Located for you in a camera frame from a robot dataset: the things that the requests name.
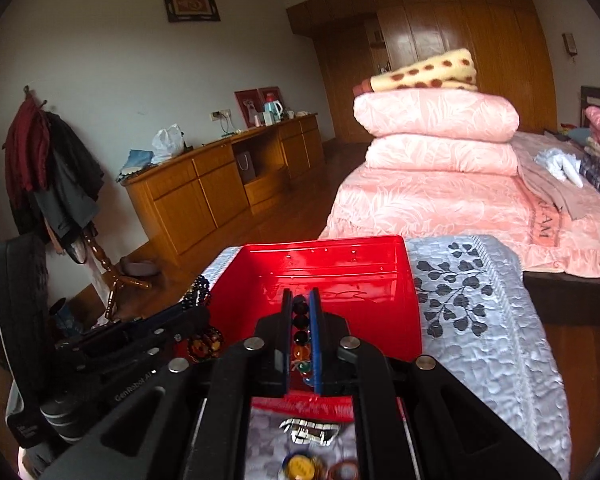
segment bed frame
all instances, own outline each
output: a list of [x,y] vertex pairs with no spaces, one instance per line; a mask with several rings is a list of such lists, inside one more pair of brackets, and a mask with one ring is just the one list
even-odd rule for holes
[[[583,86],[580,126],[589,126],[584,110],[600,108],[600,88]],[[525,286],[546,324],[600,325],[600,278],[579,278],[564,272],[525,272]]]

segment electrical outlet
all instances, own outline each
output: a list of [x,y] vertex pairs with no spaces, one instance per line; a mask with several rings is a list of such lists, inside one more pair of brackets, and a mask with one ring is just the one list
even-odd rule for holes
[[212,121],[219,121],[223,116],[229,119],[231,117],[231,110],[218,110],[209,114],[209,118]]

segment red jacket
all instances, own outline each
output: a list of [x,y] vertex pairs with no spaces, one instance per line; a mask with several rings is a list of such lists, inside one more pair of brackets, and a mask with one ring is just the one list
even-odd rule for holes
[[45,113],[31,95],[25,97],[4,143],[4,174],[11,203],[22,204],[24,192],[46,189],[49,129]]

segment black ornate picture frame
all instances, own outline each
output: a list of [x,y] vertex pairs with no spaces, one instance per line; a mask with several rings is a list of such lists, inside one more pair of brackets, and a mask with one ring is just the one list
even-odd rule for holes
[[170,22],[219,22],[215,0],[164,0]]

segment bed headboard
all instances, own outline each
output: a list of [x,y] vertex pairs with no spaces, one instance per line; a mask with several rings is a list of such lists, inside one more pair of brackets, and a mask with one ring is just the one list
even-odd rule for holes
[[583,86],[580,90],[580,126],[589,126],[589,120],[584,115],[584,110],[591,105],[600,108],[600,88]]

